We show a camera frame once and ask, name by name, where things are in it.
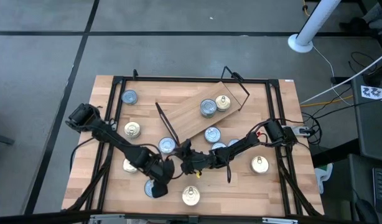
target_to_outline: desk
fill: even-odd
[[[354,104],[371,101],[361,96],[362,76],[351,82]],[[315,166],[345,159],[348,154],[361,154],[372,159],[382,160],[382,102],[369,103],[355,107],[358,138],[313,156]]]
[[[382,161],[350,154],[346,159],[333,164],[335,172],[324,182],[324,197],[332,200],[346,200],[351,202],[352,220],[358,220],[355,210],[357,196],[374,204],[372,168],[382,168]],[[377,213],[382,224],[382,213]]]
[[[97,76],[90,97],[90,104],[98,106],[101,117],[109,98],[113,77]],[[140,124],[142,134],[137,139],[128,139],[133,144],[152,143],[157,145],[163,137],[169,136],[157,112],[157,101],[163,110],[169,110],[214,83],[204,82],[149,82],[127,81],[126,90],[135,90],[138,102],[135,105],[123,105],[118,124],[118,133],[124,136],[124,125],[130,121]],[[299,100],[296,95],[295,84],[292,80],[280,80],[281,96],[285,117],[293,121],[301,121]],[[262,84],[244,83],[250,92],[250,97],[241,111],[229,115],[215,126],[221,130],[221,141],[228,144],[230,139],[243,138],[256,123],[269,118],[266,88]],[[228,89],[236,98],[244,99],[245,93],[237,83],[226,83]],[[274,90],[273,101],[276,102]],[[113,112],[117,100],[113,101]],[[82,133],[79,142],[90,138],[90,133]],[[197,151],[208,152],[211,145],[204,140],[203,133],[191,139],[192,148]],[[96,157],[98,142],[93,140],[80,147],[76,153],[73,168],[67,185],[62,208],[71,206],[89,184],[93,164]],[[250,160],[257,156],[264,156],[270,163],[268,173],[256,175],[249,168]],[[310,203],[320,213],[324,213],[315,179],[309,150],[304,146],[295,145],[293,149],[296,177],[301,191]],[[231,183],[226,182],[225,167],[217,170],[204,170],[200,179],[195,175],[183,175],[172,180],[168,187],[169,193],[161,198],[149,198],[144,193],[144,184],[148,177],[138,172],[128,174],[122,170],[124,155],[119,150],[113,151],[111,171],[103,206],[106,213],[148,213],[148,214],[183,214],[183,215],[231,215],[231,216],[284,216],[279,174],[276,165],[275,151],[262,146],[248,149],[231,162]],[[180,161],[173,158],[176,166],[175,176],[180,173]],[[194,207],[183,203],[181,192],[188,185],[196,186],[201,199]],[[97,186],[91,208],[96,208],[98,192]],[[295,213],[292,190],[288,187],[291,212]]]

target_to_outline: can lid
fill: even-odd
[[[123,161],[123,170],[126,172],[136,172],[137,169],[130,164],[130,162],[127,159],[124,159]]]
[[[215,144],[213,144],[212,149],[218,149],[220,147],[226,147],[226,144],[222,142],[216,142]]]
[[[124,126],[124,133],[127,136],[137,136],[140,133],[140,125],[136,122],[129,122]]]
[[[134,103],[137,100],[137,94],[134,90],[126,90],[122,94],[122,101],[125,103]]]
[[[216,105],[221,110],[227,110],[231,106],[231,100],[229,97],[221,95],[216,98]]]
[[[166,137],[159,141],[159,150],[165,154],[169,154],[175,148],[176,143],[172,138]]]
[[[210,127],[205,131],[205,138],[208,142],[214,143],[220,139],[221,133],[219,129]]]
[[[230,142],[228,143],[228,146],[232,146],[235,143],[237,143],[238,141],[239,141],[239,139],[231,139]]]
[[[153,197],[152,196],[152,187],[153,187],[152,180],[147,180],[145,186],[144,186],[144,191],[148,197]]]
[[[200,197],[199,190],[194,186],[188,186],[183,191],[183,201],[187,205],[196,205]]]
[[[216,103],[211,99],[202,100],[201,112],[203,114],[213,114],[217,110]]]
[[[253,158],[251,165],[252,169],[259,174],[267,172],[269,167],[267,159],[263,156],[256,156],[255,158]]]

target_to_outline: yellow cable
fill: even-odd
[[[351,97],[353,97],[353,95],[352,95],[352,96],[348,96],[348,97],[344,97],[343,99],[346,100],[346,99],[349,99],[349,98],[351,98]],[[333,100],[332,103],[336,103],[336,102],[339,102],[339,101],[341,101],[341,100]],[[327,103],[330,103],[330,102],[312,103],[312,104],[309,104],[309,105],[301,105],[300,107],[325,105],[325,104],[327,104]]]
[[[310,14],[307,12],[307,9],[304,9],[304,14],[306,15],[306,16],[310,16]]]

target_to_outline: gold can lid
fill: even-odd
[[[194,186],[188,186],[183,190],[183,201],[186,205],[196,205],[200,197],[199,190]]]
[[[126,171],[126,172],[136,172],[137,169],[130,165],[130,162],[127,160],[127,159],[124,159],[123,161],[123,170]]]
[[[129,122],[124,126],[124,133],[129,137],[137,136],[140,133],[140,125],[136,122]]]
[[[266,158],[263,156],[256,156],[252,159],[251,167],[253,171],[255,171],[258,174],[263,174],[267,172],[269,164]]]
[[[231,100],[225,95],[218,96],[215,101],[219,110],[227,110],[231,106]]]

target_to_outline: white cable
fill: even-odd
[[[318,52],[318,54],[321,55],[321,57],[322,57],[323,59],[325,59],[325,60],[328,62],[329,66],[330,66],[330,71],[332,72],[332,77],[335,77],[335,72],[333,71],[332,64],[328,61],[327,58],[325,58],[325,57],[322,55],[322,53],[321,53],[317,48],[315,48],[314,45],[313,45],[313,48]],[[351,104],[347,103],[347,102],[346,102],[346,101],[339,95],[339,93],[336,92],[335,89],[333,89],[333,91],[336,93],[336,95],[337,95],[343,102],[345,102],[347,105],[351,106]]]
[[[312,99],[314,99],[314,98],[316,98],[316,97],[318,97],[318,96],[320,96],[320,95],[323,95],[324,93],[327,93],[328,91],[333,90],[333,89],[335,89],[335,88],[338,87],[338,86],[341,86],[341,85],[345,84],[346,82],[352,80],[353,78],[355,78],[355,77],[361,75],[363,72],[367,71],[370,67],[372,67],[374,64],[378,63],[381,59],[382,59],[382,56],[381,56],[380,58],[376,59],[376,61],[372,62],[372,64],[370,64],[369,66],[367,66],[366,68],[364,68],[363,70],[361,70],[360,72],[358,72],[357,74],[355,74],[355,75],[353,75],[352,77],[348,78],[347,80],[345,80],[345,81],[339,83],[338,85],[335,85],[335,86],[332,87],[332,88],[329,88],[328,90],[323,91],[322,93],[319,93],[319,94],[313,96],[312,98],[309,98],[308,100],[303,101],[303,102],[300,103],[300,104],[302,105],[302,104],[304,104],[304,103],[307,103],[308,101],[310,101],[310,100],[312,100]]]

